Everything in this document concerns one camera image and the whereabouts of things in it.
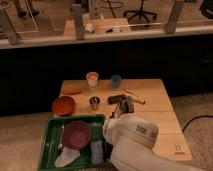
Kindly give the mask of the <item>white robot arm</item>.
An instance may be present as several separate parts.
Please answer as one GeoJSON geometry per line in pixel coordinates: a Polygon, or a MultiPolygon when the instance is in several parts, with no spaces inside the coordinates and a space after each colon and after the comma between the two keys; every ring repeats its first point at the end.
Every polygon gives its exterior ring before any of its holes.
{"type": "Polygon", "coordinates": [[[203,171],[191,165],[158,156],[153,152],[159,127],[135,114],[123,112],[126,100],[119,99],[105,120],[103,136],[112,146],[110,163],[119,171],[203,171]]]}

